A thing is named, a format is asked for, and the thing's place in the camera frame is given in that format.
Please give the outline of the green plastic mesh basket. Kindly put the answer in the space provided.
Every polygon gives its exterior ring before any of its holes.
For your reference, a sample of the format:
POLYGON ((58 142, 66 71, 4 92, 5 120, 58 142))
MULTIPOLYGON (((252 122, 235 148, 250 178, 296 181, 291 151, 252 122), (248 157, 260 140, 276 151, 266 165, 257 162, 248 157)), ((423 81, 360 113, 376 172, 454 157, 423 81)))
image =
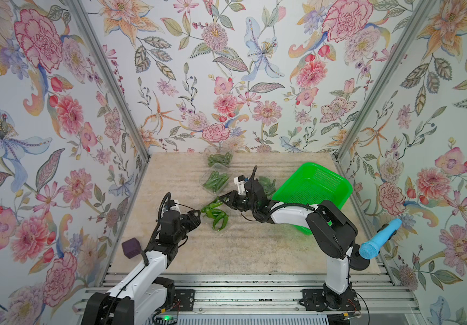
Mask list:
POLYGON ((342 209, 353 187, 344 177, 313 162, 302 164, 273 195, 277 204, 272 209, 270 222, 295 226, 304 234, 312 235, 306 222, 310 213, 306 205, 316 208, 325 200, 342 209))

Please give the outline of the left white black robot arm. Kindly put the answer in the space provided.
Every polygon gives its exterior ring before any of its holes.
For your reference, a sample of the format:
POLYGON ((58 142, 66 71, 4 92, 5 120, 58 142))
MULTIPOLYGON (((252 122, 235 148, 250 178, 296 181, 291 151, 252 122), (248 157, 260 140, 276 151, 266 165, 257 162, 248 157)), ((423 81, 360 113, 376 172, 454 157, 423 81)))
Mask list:
POLYGON ((107 292, 96 292, 86 303, 82 324, 176 324, 164 318, 181 310, 175 282, 162 274, 188 240, 188 233, 201 224, 201 211, 180 204, 166 193, 157 212, 156 227, 145 248, 136 238, 122 244, 124 254, 142 261, 119 284, 107 292))

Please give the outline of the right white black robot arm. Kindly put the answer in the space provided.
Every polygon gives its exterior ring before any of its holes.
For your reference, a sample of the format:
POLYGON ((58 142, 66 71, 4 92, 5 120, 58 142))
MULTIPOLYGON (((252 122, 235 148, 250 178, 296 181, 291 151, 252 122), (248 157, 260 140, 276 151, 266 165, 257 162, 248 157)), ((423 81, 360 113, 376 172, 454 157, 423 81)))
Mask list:
POLYGON ((252 174, 235 179, 237 190, 218 199, 239 212, 251 212, 256 222, 306 228, 326 256, 326 278, 320 288, 302 290, 300 305, 308 311, 361 310, 353 289, 351 270, 362 271, 370 262, 358 252, 358 228, 342 212, 353 192, 337 173, 314 162, 302 164, 268 197, 262 179, 252 174))

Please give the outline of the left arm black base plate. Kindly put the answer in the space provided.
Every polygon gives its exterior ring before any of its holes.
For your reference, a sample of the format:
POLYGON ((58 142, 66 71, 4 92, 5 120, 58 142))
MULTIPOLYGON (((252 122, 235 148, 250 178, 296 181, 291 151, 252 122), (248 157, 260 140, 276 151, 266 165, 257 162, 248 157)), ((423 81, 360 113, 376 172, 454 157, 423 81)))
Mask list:
POLYGON ((175 289, 168 290, 160 307, 159 312, 166 311, 193 311, 195 303, 195 290, 175 289))

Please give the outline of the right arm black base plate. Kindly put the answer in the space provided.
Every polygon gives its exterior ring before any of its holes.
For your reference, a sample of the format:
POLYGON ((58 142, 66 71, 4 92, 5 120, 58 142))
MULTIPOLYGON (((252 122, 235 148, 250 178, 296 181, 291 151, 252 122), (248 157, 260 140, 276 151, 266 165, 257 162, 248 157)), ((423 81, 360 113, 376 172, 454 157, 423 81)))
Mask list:
POLYGON ((348 288, 338 294, 329 288, 303 289, 298 301, 307 311, 360 311, 361 306, 356 292, 348 288))

